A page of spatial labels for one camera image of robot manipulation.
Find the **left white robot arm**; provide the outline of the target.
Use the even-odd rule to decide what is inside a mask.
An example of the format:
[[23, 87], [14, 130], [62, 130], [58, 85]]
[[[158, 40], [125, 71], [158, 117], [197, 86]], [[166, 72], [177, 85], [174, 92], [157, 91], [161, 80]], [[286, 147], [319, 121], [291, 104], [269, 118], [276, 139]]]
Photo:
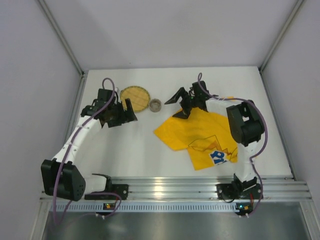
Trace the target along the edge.
[[78, 123], [61, 150], [41, 164], [44, 192], [70, 201], [79, 201], [95, 192], [111, 188], [111, 178], [95, 173], [89, 167], [79, 170], [81, 163], [91, 161], [85, 154], [93, 138], [107, 126], [118, 127], [137, 121], [131, 100], [120, 100], [118, 93], [100, 88], [92, 104], [85, 106]]

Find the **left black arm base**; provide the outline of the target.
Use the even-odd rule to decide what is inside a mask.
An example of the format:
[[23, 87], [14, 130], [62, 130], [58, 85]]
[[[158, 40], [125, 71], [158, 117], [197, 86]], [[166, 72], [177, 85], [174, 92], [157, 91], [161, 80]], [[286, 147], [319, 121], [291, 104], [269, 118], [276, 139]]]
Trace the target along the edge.
[[129, 194], [128, 184], [112, 184], [107, 190], [92, 192], [84, 196], [85, 200], [126, 200]]

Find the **yellow cartoon print cloth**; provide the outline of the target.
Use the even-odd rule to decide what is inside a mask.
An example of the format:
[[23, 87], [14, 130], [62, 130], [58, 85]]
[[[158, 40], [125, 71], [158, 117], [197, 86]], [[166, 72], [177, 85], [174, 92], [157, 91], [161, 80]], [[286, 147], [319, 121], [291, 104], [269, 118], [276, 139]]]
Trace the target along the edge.
[[187, 119], [169, 117], [154, 134], [173, 151], [186, 150], [196, 171], [238, 162], [227, 117], [194, 108]]

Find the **round woven bamboo plate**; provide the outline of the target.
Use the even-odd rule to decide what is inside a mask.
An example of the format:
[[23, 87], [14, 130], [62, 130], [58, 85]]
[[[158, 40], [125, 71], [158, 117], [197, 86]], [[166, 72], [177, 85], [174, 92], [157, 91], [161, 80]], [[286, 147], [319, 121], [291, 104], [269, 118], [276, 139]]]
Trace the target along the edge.
[[139, 113], [144, 111], [149, 106], [151, 97], [145, 88], [132, 85], [120, 91], [120, 99], [122, 101], [125, 99], [130, 99], [133, 111], [135, 113]]

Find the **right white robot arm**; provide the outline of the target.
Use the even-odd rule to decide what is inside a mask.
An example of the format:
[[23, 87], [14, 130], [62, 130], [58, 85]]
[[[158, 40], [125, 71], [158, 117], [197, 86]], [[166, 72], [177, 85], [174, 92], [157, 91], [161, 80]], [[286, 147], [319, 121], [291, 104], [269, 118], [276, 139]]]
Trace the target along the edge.
[[238, 154], [233, 180], [218, 186], [219, 198], [235, 200], [255, 194], [261, 196], [262, 178], [257, 172], [254, 158], [260, 155], [267, 145], [268, 129], [254, 102], [237, 97], [212, 95], [203, 80], [194, 82], [190, 90], [180, 87], [166, 104], [176, 102], [179, 102], [181, 110], [173, 115], [175, 118], [186, 120], [194, 108], [227, 117]]

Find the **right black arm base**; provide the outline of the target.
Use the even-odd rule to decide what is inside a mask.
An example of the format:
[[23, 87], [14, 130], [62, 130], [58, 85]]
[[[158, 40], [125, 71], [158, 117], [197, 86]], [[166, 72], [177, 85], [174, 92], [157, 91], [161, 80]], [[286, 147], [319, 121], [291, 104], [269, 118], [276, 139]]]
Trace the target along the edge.
[[216, 191], [218, 199], [228, 203], [235, 200], [258, 200], [262, 193], [260, 184], [248, 190], [241, 191], [231, 183], [221, 183], [216, 186]]

